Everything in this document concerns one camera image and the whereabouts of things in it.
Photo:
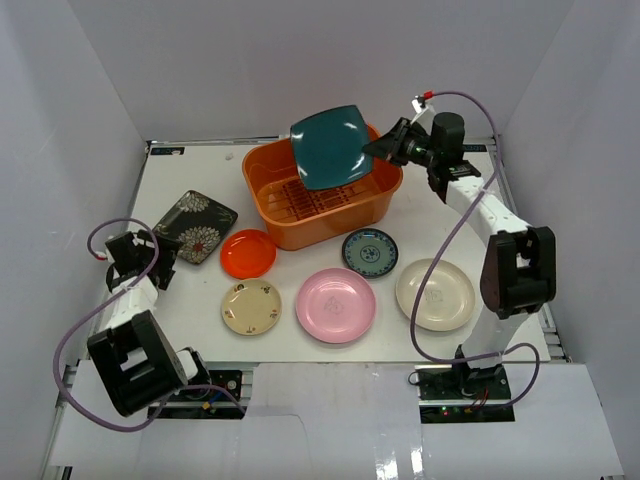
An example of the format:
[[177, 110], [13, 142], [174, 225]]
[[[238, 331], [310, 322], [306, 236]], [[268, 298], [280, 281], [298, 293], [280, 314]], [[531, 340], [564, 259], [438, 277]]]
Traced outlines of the teal square plate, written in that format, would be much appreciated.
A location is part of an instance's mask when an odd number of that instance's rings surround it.
[[351, 184], [370, 174], [374, 160], [362, 148], [370, 141], [368, 126], [356, 105], [318, 112], [290, 127], [298, 175], [307, 190]]

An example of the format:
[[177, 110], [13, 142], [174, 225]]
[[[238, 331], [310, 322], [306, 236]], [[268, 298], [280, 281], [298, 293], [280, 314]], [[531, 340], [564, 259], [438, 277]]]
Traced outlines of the black floral square plate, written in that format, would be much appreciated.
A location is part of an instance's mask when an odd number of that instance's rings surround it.
[[221, 244], [238, 219], [230, 207], [196, 191], [186, 191], [154, 226], [157, 237], [180, 244], [178, 257], [203, 263]]

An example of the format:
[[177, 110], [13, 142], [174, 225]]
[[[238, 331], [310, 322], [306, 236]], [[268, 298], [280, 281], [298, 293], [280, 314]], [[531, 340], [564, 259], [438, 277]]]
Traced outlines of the cream white round plate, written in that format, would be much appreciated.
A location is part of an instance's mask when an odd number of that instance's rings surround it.
[[[407, 318], [411, 317], [418, 288], [431, 263], [431, 258], [417, 260], [404, 268], [397, 279], [396, 300]], [[468, 276], [456, 265], [440, 260], [423, 291], [416, 325], [435, 332], [456, 330], [471, 320], [475, 303]]]

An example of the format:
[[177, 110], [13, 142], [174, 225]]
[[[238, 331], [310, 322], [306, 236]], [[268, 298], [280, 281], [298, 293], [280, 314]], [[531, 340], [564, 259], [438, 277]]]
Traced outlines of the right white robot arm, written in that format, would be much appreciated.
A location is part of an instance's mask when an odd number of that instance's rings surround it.
[[486, 247], [481, 315], [441, 375], [459, 396], [472, 399], [502, 372], [520, 325], [554, 299], [556, 239], [550, 228], [531, 226], [490, 193], [489, 182], [464, 158], [464, 139], [463, 118], [443, 112], [429, 130], [402, 118], [362, 150], [396, 166], [424, 167], [431, 190], [460, 215], [452, 231], [468, 225]]

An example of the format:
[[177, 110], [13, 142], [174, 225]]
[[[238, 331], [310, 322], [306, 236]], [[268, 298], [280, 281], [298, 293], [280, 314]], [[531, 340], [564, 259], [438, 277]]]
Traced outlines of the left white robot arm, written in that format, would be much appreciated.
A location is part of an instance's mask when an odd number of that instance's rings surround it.
[[174, 349], [156, 318], [159, 293], [168, 288], [180, 244], [145, 230], [106, 242], [106, 285], [115, 300], [104, 328], [87, 340], [89, 355], [116, 411], [128, 417], [182, 391], [199, 399], [211, 374], [191, 347]]

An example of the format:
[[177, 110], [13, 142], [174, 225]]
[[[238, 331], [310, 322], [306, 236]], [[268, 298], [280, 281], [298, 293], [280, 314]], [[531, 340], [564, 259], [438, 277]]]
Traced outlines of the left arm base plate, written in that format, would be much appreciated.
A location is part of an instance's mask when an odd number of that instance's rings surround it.
[[244, 373], [238, 369], [209, 369], [189, 381], [187, 388], [173, 394], [166, 405], [147, 408], [147, 417], [167, 420], [241, 420], [248, 401], [243, 398]]

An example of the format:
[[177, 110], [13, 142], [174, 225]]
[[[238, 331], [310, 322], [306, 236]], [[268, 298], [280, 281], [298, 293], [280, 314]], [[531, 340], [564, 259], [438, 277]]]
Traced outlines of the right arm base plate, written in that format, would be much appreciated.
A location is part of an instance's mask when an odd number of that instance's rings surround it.
[[511, 389], [504, 371], [493, 379], [472, 381], [465, 386], [450, 365], [423, 365], [407, 376], [417, 389], [422, 425], [512, 423]]

